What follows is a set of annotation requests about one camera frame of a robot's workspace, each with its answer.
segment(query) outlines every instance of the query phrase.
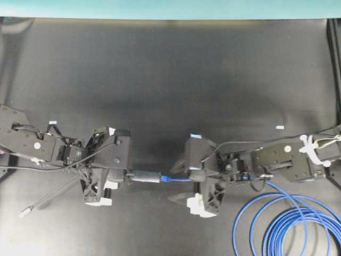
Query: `metal bracket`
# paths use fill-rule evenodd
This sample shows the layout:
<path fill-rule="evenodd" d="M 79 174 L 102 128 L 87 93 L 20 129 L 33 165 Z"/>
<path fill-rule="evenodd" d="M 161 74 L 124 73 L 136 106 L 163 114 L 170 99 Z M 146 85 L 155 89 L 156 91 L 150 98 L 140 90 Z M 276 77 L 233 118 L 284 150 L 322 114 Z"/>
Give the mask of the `metal bracket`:
<path fill-rule="evenodd" d="M 254 170 L 261 175 L 264 168 L 273 164 L 292 162 L 291 167 L 283 167 L 281 174 L 293 182 L 311 181 L 326 176 L 322 165 L 313 165 L 299 149 L 303 144 L 281 143 L 252 152 Z"/>

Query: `gray cable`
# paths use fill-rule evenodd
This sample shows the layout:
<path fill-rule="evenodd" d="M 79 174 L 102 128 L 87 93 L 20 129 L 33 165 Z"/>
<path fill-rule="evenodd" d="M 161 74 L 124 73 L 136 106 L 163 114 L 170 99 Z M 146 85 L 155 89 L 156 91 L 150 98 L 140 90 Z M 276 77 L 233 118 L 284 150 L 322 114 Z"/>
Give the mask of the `gray cable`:
<path fill-rule="evenodd" d="M 50 196 L 52 196 L 54 193 L 56 193 L 59 189 L 61 189 L 62 187 L 66 186 L 68 183 L 72 182 L 75 178 L 78 178 L 79 176 L 73 176 L 71 179 L 67 180 L 66 182 L 64 182 L 63 184 L 59 185 L 58 187 L 56 187 L 55 189 L 53 189 L 50 193 L 48 193 L 46 196 L 42 197 L 41 199 L 39 199 L 37 202 L 35 202 L 32 207 L 35 208 L 37 207 L 39 204 L 41 204 L 43 201 L 45 201 L 46 199 L 48 199 Z"/>
<path fill-rule="evenodd" d="M 74 162 L 73 164 L 64 166 L 64 167 L 60 167 L 60 168 L 56 168 L 56 169 L 40 169 L 40 168 L 34 168 L 34 167 L 27 167 L 27 166 L 4 166 L 4 165 L 0 165 L 0 168 L 3 169 L 22 169 L 22 170 L 32 170 L 32 171 L 38 171 L 38 172 L 55 172 L 55 171 L 63 171 L 67 168 L 73 167 L 76 164 L 79 164 L 81 162 L 84 162 L 85 160 L 88 160 L 89 158 L 97 155 L 98 153 L 100 153 L 101 151 L 105 150 L 107 147 L 109 146 L 116 146 L 115 143 L 110 143 L 105 145 L 103 148 L 97 150 L 96 152 L 92 153 L 91 155 L 88 155 L 87 157 Z"/>
<path fill-rule="evenodd" d="M 53 189 L 50 193 L 48 193 L 46 196 L 42 197 L 41 199 L 39 199 L 38 201 L 36 201 L 33 205 L 29 205 L 27 206 L 25 209 L 23 209 L 20 214 L 19 217 L 23 218 L 25 217 L 27 214 L 29 214 L 35 207 L 37 207 L 39 204 L 41 204 L 43 201 L 47 200 L 49 197 L 51 197 L 54 193 L 56 193 L 59 189 L 61 189 L 62 187 L 64 187 L 65 185 L 69 184 L 71 181 L 73 181 L 75 178 L 79 178 L 78 175 L 73 176 L 71 179 L 67 180 L 66 182 L 64 182 L 63 184 L 59 185 L 58 187 L 56 187 L 55 189 Z"/>

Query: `white plastic part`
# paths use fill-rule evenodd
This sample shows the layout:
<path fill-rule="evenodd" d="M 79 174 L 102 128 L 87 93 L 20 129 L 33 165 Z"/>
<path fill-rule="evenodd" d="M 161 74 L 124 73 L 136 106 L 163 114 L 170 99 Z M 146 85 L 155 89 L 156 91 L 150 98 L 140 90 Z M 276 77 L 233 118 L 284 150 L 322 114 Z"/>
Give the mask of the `white plastic part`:
<path fill-rule="evenodd" d="M 118 183 L 107 180 L 104 184 L 104 188 L 118 189 Z"/>
<path fill-rule="evenodd" d="M 113 136 L 113 134 L 115 133 L 115 130 L 116 129 L 109 127 L 109 136 Z"/>
<path fill-rule="evenodd" d="M 39 149 L 39 148 L 42 147 L 42 145 L 39 142 L 34 143 L 33 146 L 34 146 L 35 149 Z"/>
<path fill-rule="evenodd" d="M 290 153 L 290 152 L 291 152 L 291 146 L 286 145 L 286 146 L 284 147 L 284 152 L 285 152 L 285 153 Z"/>
<path fill-rule="evenodd" d="M 101 206 L 101 205 L 111 206 L 112 205 L 112 199 L 101 197 L 99 202 L 85 203 L 85 204 L 91 205 L 91 206 Z"/>
<path fill-rule="evenodd" d="M 19 217 L 20 218 L 25 217 L 27 214 L 29 214 L 32 211 L 32 209 L 33 209 L 33 207 L 31 207 L 31 206 L 26 207 L 25 209 L 23 209 L 21 211 L 21 213 L 19 213 Z"/>
<path fill-rule="evenodd" d="M 199 134 L 191 134 L 191 138 L 202 139 L 202 136 Z"/>
<path fill-rule="evenodd" d="M 36 165 L 40 165 L 41 162 L 43 162 L 42 160 L 36 158 L 36 157 L 33 157 L 31 158 L 31 162 L 35 163 Z"/>
<path fill-rule="evenodd" d="M 190 208 L 191 214 L 200 215 L 200 217 L 202 218 L 210 218 L 216 216 L 213 213 L 205 211 L 202 194 L 200 193 L 196 193 L 194 197 L 187 198 L 187 207 Z"/>
<path fill-rule="evenodd" d="M 307 153 L 310 160 L 317 165 L 323 165 L 324 167 L 329 167 L 331 165 L 331 162 L 329 160 L 321 161 L 316 152 L 315 149 L 319 147 L 319 145 L 315 142 L 313 143 L 313 135 L 301 135 L 299 137 L 300 140 L 303 141 L 304 147 L 299 149 L 300 153 Z"/>

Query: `cable clip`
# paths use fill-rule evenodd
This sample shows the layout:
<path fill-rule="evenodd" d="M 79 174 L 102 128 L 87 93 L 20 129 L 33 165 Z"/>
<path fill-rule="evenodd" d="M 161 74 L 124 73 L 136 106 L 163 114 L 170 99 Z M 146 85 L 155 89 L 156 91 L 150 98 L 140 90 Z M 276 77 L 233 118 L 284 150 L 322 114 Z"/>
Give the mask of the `cable clip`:
<path fill-rule="evenodd" d="M 331 165 L 331 161 L 329 160 L 321 161 L 317 156 L 315 149 L 318 149 L 320 147 L 318 141 L 313 142 L 313 135 L 309 135 L 309 137 L 307 137 L 307 135 L 303 134 L 299 137 L 299 139 L 302 140 L 304 144 L 304 147 L 299 149 L 300 153 L 307 153 L 310 160 L 316 165 L 323 165 L 324 167 L 329 167 Z"/>

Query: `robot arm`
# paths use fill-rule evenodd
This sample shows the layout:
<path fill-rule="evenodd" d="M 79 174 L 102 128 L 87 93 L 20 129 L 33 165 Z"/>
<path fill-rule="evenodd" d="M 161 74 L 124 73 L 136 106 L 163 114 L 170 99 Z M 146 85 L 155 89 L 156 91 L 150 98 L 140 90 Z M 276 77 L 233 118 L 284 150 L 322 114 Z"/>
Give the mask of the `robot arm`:
<path fill-rule="evenodd" d="M 187 200 L 191 213 L 204 218 L 216 216 L 227 186 L 256 180 L 263 180 L 265 184 L 277 172 L 292 182 L 328 178 L 341 187 L 335 175 L 330 174 L 330 167 L 341 162 L 339 127 L 323 134 L 290 137 L 286 142 L 275 143 L 278 140 L 263 141 L 271 143 L 264 148 L 230 153 L 222 151 L 221 145 L 192 134 L 185 143 L 183 157 L 172 168 L 172 172 L 185 172 L 197 182 L 195 196 Z"/>
<path fill-rule="evenodd" d="M 4 105 L 0 105 L 0 120 L 0 149 L 35 165 L 3 168 L 46 172 L 72 169 L 80 175 L 84 202 L 88 205 L 111 205 L 111 190 L 131 181 L 160 181 L 160 173 L 131 169 L 128 131 L 95 129 L 84 144 L 84 140 L 63 136 L 55 124 L 42 132 L 29 124 L 24 112 Z"/>

